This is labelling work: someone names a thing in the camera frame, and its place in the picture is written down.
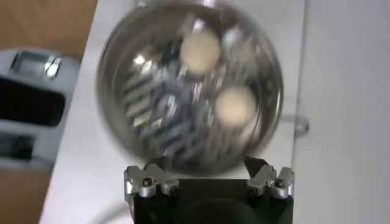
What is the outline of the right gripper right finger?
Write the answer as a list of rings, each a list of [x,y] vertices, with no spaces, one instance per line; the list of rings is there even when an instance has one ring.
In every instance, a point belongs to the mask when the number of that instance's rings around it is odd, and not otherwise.
[[[279,173],[264,159],[244,157],[244,165],[250,179],[246,181],[252,197],[260,197],[269,191],[276,199],[287,199],[294,195],[295,173],[290,167],[282,167]]]

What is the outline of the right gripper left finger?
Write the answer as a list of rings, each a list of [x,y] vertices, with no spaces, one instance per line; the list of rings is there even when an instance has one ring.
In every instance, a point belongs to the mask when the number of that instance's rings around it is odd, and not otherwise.
[[[166,171],[167,164],[167,158],[161,156],[151,159],[142,169],[128,166],[124,171],[125,201],[132,201],[135,196],[151,198],[158,192],[177,197],[180,194],[180,182]]]

